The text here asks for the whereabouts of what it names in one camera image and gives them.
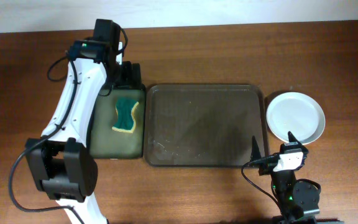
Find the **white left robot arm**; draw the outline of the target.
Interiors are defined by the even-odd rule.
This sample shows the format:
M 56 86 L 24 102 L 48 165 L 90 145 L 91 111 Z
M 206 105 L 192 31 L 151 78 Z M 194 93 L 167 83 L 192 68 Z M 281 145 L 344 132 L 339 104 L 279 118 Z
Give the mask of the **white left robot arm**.
M 143 157 L 156 167 L 240 167 L 267 154 L 261 91 L 253 85 L 160 84 L 122 60 L 124 30 L 98 19 L 65 55 L 57 108 L 24 155 L 36 188 L 72 223 L 106 223 L 97 159 Z

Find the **yellow green sponge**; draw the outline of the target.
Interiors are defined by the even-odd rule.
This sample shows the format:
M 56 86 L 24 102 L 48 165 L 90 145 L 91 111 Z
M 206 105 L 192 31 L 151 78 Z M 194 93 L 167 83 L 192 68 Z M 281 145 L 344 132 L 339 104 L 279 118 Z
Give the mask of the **yellow green sponge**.
M 117 121 L 112 126 L 113 131 L 133 133 L 136 128 L 135 111 L 139 102 L 130 98 L 120 98 L 116 102 Z

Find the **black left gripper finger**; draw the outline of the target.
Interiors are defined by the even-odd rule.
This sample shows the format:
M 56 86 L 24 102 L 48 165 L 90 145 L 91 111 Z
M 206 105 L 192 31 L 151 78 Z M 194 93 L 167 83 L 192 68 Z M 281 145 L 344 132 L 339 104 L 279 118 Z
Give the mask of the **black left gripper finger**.
M 132 63 L 123 62 L 121 65 L 121 85 L 129 87 L 132 84 Z
M 141 71 L 140 71 L 139 63 L 132 64 L 132 85 L 133 85 L 133 87 L 141 87 L 141 85 L 142 85 Z

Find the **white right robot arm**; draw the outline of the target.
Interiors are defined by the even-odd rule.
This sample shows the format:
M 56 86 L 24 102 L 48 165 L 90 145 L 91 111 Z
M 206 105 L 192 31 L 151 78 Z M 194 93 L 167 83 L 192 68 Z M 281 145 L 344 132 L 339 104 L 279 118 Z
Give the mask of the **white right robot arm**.
M 277 223 L 317 222 L 321 186 L 295 176 L 295 172 L 304 166 L 308 153 L 309 150 L 288 132 L 288 142 L 280 146 L 280 151 L 258 162 L 259 174 L 272 178 L 272 193 L 281 213 L 275 219 Z

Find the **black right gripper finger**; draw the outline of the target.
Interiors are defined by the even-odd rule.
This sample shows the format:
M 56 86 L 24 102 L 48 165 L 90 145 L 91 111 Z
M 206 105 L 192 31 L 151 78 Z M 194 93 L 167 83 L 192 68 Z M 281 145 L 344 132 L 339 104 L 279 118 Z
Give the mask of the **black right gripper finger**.
M 250 161 L 255 161 L 258 159 L 261 159 L 261 153 L 260 153 L 260 149 L 259 146 L 257 144 L 257 140 L 255 138 L 255 136 L 252 137 L 252 149 L 251 149 L 251 155 L 250 155 Z
M 302 152 L 308 152 L 308 149 L 293 135 L 291 131 L 288 132 L 289 143 L 296 142 L 296 145 L 302 150 Z

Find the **grey plate with red stain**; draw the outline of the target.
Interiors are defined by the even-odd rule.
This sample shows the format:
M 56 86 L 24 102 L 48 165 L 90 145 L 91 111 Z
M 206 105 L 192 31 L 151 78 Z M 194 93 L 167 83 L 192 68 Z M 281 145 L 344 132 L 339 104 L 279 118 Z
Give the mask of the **grey plate with red stain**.
M 299 92 L 286 92 L 273 98 L 266 119 L 275 137 L 288 142 L 291 132 L 304 145 L 320 138 L 326 126 L 322 107 L 312 97 Z

